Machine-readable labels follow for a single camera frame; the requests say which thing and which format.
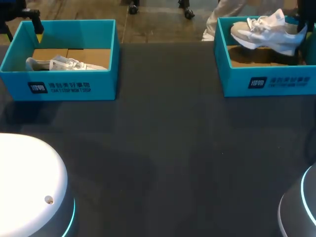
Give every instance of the open box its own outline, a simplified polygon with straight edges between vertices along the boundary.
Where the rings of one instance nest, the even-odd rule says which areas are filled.
[[[214,54],[224,96],[316,94],[316,34],[301,45],[299,58],[268,48],[248,50],[231,36],[233,23],[246,19],[223,17],[217,22]],[[295,23],[292,18],[286,21]]]
[[[0,67],[0,77],[15,101],[114,100],[119,40],[115,20],[42,21],[38,43],[31,21],[22,21]],[[28,57],[56,55],[107,70],[26,72]]]

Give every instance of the glowing blue light ring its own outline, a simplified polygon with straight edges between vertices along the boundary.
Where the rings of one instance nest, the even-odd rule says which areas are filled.
[[[70,229],[70,226],[71,226],[71,224],[72,224],[72,223],[73,223],[73,221],[74,221],[74,217],[75,217],[75,210],[76,210],[76,202],[75,202],[75,200],[74,200],[74,211],[73,211],[73,216],[71,217],[70,223],[69,223],[69,225],[68,225],[68,227],[67,227],[66,231],[64,232],[64,234],[63,234],[61,237],[65,237],[65,236],[66,236],[66,234],[68,233],[68,231],[69,231],[69,229]]]
[[[310,217],[311,221],[316,226],[316,220],[315,220],[314,216],[312,215],[310,209],[308,208],[306,200],[305,200],[305,196],[304,196],[304,179],[305,179],[305,176],[306,176],[307,172],[310,170],[310,168],[311,167],[309,167],[308,170],[306,170],[306,172],[304,173],[304,175],[302,177],[302,181],[301,181],[301,196],[302,196],[302,201],[303,201],[303,205],[305,207],[305,210],[306,210],[308,216]]]

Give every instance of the white pants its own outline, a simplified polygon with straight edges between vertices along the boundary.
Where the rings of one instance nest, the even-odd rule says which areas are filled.
[[[283,8],[283,4],[284,0],[261,0],[256,15],[271,15],[279,8]],[[220,0],[206,22],[207,32],[210,35],[215,36],[217,18],[238,16],[245,5],[246,0]]]

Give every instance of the shoe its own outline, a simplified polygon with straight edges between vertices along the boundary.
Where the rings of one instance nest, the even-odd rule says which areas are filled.
[[[57,55],[52,60],[40,61],[34,58],[26,60],[26,71],[76,71],[76,70],[106,70],[101,66],[79,62],[73,58]]]
[[[206,29],[203,33],[202,41],[214,41],[214,36],[210,35]]]
[[[231,28],[232,37],[246,48],[266,46],[288,56],[295,54],[295,49],[304,40],[306,32],[307,25],[297,33],[297,25],[286,23],[281,9],[271,16],[236,22]]]

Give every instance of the teal box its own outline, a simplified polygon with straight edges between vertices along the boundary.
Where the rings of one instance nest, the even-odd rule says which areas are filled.
[[[246,19],[247,17],[223,17],[217,21],[214,54],[224,96],[316,94],[315,33],[301,46],[306,66],[232,67],[227,46],[239,44],[231,36],[231,27],[233,23]],[[295,24],[292,18],[286,18],[286,21]]]
[[[115,100],[119,40],[115,20],[42,21],[38,43],[31,21],[19,25],[0,67],[0,78],[15,101]],[[107,70],[26,72],[35,49],[111,49]]]

